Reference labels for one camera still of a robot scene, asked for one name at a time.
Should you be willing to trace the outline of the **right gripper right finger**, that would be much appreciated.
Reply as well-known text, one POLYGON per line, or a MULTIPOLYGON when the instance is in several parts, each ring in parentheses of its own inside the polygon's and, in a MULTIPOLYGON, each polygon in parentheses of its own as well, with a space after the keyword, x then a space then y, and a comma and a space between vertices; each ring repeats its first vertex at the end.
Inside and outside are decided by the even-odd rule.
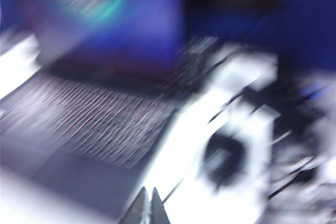
POLYGON ((153 188, 151 199, 151 224, 168 224, 168 216, 155 187, 153 188))

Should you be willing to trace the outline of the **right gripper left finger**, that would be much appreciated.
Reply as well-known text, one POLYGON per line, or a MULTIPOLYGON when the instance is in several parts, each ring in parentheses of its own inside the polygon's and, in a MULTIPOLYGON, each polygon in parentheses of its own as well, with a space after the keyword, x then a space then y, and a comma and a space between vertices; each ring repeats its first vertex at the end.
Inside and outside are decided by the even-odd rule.
POLYGON ((123 216, 123 223, 146 223, 149 217, 149 198, 145 187, 142 187, 123 216))

